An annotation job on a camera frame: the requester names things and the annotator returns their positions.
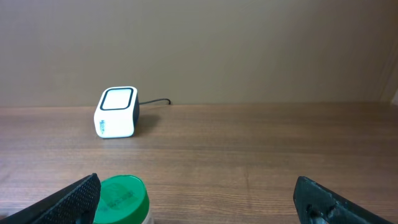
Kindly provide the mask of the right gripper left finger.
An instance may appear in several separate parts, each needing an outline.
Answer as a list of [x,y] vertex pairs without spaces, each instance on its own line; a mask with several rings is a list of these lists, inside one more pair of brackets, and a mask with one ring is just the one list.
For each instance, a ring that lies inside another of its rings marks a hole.
[[1,224],[93,224],[101,182],[93,173],[1,220]]

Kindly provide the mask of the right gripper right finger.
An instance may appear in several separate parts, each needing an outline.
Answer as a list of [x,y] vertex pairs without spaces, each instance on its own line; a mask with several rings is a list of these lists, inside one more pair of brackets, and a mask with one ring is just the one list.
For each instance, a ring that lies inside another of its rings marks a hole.
[[297,179],[293,201],[301,224],[392,224],[305,176]]

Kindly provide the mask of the green lid jar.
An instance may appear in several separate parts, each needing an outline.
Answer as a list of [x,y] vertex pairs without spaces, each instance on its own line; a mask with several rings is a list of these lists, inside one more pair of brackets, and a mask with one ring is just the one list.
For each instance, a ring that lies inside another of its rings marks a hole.
[[116,175],[101,182],[94,224],[154,224],[144,182],[134,175]]

